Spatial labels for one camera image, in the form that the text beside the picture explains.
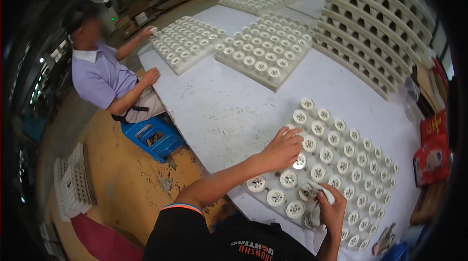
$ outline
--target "khaki pants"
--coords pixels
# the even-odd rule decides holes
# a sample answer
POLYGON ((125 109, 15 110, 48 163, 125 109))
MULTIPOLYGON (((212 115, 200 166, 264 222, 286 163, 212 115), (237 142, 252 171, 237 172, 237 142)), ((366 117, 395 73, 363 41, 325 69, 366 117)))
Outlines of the khaki pants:
POLYGON ((152 87, 147 87, 140 95, 140 98, 133 104, 134 106, 143 106, 149 108, 148 112, 128 110, 126 120, 128 123, 138 123, 148 120, 151 117, 162 114, 166 111, 162 106, 158 95, 152 87))

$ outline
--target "yellow floor paint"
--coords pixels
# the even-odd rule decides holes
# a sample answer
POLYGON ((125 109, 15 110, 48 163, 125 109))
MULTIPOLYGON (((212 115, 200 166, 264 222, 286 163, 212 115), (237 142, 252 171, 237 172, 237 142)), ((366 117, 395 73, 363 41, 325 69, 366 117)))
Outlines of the yellow floor paint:
MULTIPOLYGON (((91 180, 98 203, 88 216, 116 229, 140 247, 146 244, 160 209, 171 204, 182 188, 205 174, 195 154, 182 147, 171 153, 171 164, 155 161, 128 140, 120 123, 105 111, 96 112, 77 142, 84 142, 88 147, 91 180)), ((56 224, 64 248, 73 260, 76 246, 82 245, 74 244, 78 239, 76 235, 73 238, 74 232, 70 233, 71 224, 62 223, 58 211, 53 213, 56 205, 52 192, 48 203, 51 222, 56 224)), ((211 227, 234 211, 231 202, 221 199, 203 213, 211 227)))

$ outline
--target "concrete floor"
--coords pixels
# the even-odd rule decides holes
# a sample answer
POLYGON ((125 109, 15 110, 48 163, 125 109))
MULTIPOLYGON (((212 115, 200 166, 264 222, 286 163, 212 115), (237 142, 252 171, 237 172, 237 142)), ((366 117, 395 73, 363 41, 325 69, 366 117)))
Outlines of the concrete floor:
MULTIPOLYGON (((150 25, 163 28, 184 15, 195 15, 217 0, 193 0, 158 17, 150 25)), ((112 37, 109 45, 119 47, 125 41, 112 37)), ((123 60, 138 74, 143 73, 137 52, 142 43, 123 60)), ((48 124, 39 145, 37 167, 38 218, 55 223, 70 260, 95 260, 80 244, 70 223, 60 221, 53 188, 53 163, 66 159, 77 142, 88 145, 91 178, 98 206, 88 216, 114 228, 140 247, 144 247, 154 227, 159 210, 173 202, 180 189, 196 181, 205 170, 194 153, 178 149, 170 164, 154 161, 131 143, 121 132, 120 124, 107 112, 80 99, 70 91, 48 124)), ((204 210, 208 226, 235 211, 229 200, 221 199, 204 210)))

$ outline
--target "lavender shirt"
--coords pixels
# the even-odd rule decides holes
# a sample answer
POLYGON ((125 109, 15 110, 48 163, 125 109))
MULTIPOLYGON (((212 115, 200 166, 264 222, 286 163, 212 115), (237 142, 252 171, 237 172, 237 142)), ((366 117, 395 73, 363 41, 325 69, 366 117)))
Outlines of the lavender shirt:
POLYGON ((137 83, 137 75, 115 59, 117 49, 105 44, 95 51, 73 49, 72 80, 79 96, 107 109, 137 83))

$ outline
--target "white collar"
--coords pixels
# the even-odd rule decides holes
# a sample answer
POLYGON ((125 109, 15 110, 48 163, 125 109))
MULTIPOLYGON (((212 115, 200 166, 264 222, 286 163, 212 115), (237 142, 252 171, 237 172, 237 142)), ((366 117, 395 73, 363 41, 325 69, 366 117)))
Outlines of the white collar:
POLYGON ((96 62, 97 51, 98 50, 83 51, 83 50, 73 49, 73 54, 72 55, 75 58, 86 60, 86 61, 91 62, 91 63, 94 64, 96 62))

